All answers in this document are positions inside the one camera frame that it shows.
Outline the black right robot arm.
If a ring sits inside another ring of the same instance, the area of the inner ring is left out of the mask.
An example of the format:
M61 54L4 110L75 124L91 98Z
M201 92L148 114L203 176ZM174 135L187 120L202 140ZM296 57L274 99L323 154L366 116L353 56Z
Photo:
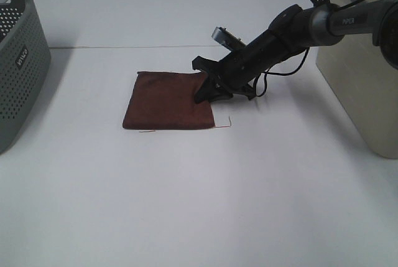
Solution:
M257 97L260 75L278 63L311 47L336 45L344 36L371 34L373 45L392 67L397 67L397 0L378 0L351 7L321 2L302 9L294 4L281 12L269 27L247 45L224 29L215 31L216 41L229 48L219 61L197 56L192 67L207 74L194 95L195 103L228 100L234 95Z

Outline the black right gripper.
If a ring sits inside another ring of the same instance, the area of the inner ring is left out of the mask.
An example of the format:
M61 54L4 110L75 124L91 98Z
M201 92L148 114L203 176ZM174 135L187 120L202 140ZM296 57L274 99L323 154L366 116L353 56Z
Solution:
M219 62L197 56L192 69L217 76L220 85L206 77L194 94L195 103L232 99L233 94L258 96L257 81L261 73L278 63L301 54L305 47L297 44L289 35L266 30L244 48L229 53Z

